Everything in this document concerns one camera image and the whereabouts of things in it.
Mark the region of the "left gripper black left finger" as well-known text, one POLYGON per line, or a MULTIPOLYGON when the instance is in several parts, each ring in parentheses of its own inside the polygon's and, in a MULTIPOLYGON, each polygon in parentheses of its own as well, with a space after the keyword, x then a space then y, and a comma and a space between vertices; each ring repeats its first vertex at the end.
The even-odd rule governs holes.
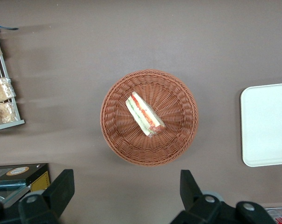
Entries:
POLYGON ((59 218, 75 193, 74 171, 63 170, 41 193, 30 193, 18 205, 23 224, 59 224, 59 218))

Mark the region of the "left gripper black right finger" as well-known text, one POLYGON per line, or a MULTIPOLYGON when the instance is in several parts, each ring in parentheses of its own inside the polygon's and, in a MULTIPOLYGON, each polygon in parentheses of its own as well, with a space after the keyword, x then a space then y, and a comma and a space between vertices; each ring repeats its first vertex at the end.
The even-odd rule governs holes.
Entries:
POLYGON ((189 170, 180 172, 180 197, 185 209, 172 224, 234 223, 234 209, 209 191, 204 194, 189 170))

